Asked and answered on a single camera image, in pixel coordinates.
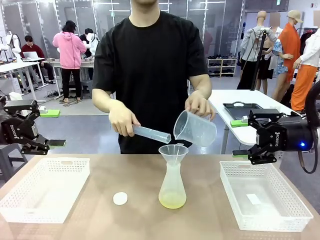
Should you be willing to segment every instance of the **red sweater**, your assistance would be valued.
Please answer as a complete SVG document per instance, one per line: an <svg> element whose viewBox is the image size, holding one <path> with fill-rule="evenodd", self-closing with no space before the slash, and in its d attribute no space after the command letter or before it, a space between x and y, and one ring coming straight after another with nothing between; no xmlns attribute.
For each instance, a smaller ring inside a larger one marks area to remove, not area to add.
<svg viewBox="0 0 320 240"><path fill-rule="evenodd" d="M32 46L28 46L27 44L23 45L21 48L20 55L24 59L24 52L36 52L39 58L45 58L44 52L38 45L33 44Z"/></svg>

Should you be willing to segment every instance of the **black tray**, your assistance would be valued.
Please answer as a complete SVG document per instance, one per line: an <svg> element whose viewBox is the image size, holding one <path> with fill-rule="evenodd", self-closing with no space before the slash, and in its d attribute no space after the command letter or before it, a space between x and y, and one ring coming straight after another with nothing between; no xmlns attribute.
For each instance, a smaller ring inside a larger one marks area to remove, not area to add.
<svg viewBox="0 0 320 240"><path fill-rule="evenodd" d="M224 103L223 105L233 120L241 120L243 116L248 116L251 109L263 109L256 103L243 103L241 101Z"/></svg>

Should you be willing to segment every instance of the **man's right hand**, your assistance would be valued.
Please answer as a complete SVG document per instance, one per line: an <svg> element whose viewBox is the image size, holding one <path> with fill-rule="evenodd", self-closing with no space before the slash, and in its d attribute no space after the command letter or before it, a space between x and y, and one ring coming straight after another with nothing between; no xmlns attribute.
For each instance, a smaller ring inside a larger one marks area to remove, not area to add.
<svg viewBox="0 0 320 240"><path fill-rule="evenodd" d="M122 102L115 100L110 106L109 120L114 131L127 137L135 135L132 124L141 126L136 115L130 111Z"/></svg>
<svg viewBox="0 0 320 240"><path fill-rule="evenodd" d="M283 59L293 59L294 58L294 56L291 55L290 53L283 54L281 57Z"/></svg>

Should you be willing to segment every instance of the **black t-shirt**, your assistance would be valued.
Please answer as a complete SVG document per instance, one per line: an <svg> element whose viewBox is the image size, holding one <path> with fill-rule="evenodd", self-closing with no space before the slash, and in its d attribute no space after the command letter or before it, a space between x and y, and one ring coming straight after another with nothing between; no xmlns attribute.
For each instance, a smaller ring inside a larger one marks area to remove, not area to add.
<svg viewBox="0 0 320 240"><path fill-rule="evenodd" d="M81 41L85 41L86 44L89 44L89 41L87 40L85 34L82 34L81 36L79 36L79 38L81 39ZM84 55L85 55L87 58L91 57L92 54L91 54L89 48L86 49Z"/></svg>
<svg viewBox="0 0 320 240"><path fill-rule="evenodd" d="M116 92L143 127L174 139L188 98L187 79L207 73L198 28L162 11L151 26L136 27L125 18L103 36L95 52L93 88ZM120 135L118 141L125 154L156 154L164 145L138 135Z"/></svg>

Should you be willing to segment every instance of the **orange cloth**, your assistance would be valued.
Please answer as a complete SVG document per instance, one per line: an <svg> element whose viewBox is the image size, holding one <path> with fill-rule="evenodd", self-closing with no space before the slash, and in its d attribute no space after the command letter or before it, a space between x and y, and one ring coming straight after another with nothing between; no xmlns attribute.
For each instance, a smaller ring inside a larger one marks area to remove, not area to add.
<svg viewBox="0 0 320 240"><path fill-rule="evenodd" d="M284 65L288 68L286 81L290 82L294 77L294 62L300 57L300 38L297 30L290 23L287 23L279 35L284 54L293 55L293 59L285 59Z"/></svg>
<svg viewBox="0 0 320 240"><path fill-rule="evenodd" d="M294 90L291 95L291 108L302 111L305 108L306 97L312 87L317 68L310 65L301 65L296 76Z"/></svg>

